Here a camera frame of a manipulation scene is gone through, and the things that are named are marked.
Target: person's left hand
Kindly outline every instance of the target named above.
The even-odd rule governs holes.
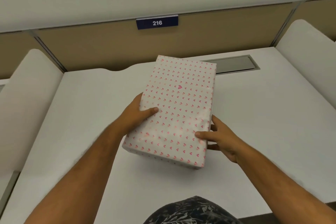
[[[123,136],[139,126],[145,119],[159,111],[157,107],[140,111],[140,100],[142,93],[137,95],[133,101],[125,108],[122,114],[115,120],[122,131]]]

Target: blue sign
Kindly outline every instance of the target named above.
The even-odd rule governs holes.
[[[167,17],[156,17],[156,18],[146,18],[146,19],[137,19],[136,25],[138,29],[147,29],[147,28],[163,28],[163,27],[172,27],[179,25],[179,16],[167,16]]]

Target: gift box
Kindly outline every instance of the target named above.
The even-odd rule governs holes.
[[[191,168],[205,163],[207,142],[196,131],[209,131],[216,64],[158,56],[145,85],[140,110],[159,111],[130,132],[123,148]]]

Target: person's right hand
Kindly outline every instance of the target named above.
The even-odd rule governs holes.
[[[214,123],[211,125],[213,132],[198,131],[195,136],[215,142],[216,144],[208,144],[209,150],[220,150],[229,160],[237,163],[238,151],[247,144],[215,115],[212,116],[212,122]]]

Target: black patterned fabric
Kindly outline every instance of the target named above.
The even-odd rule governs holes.
[[[242,224],[220,206],[195,196],[165,205],[144,224]]]

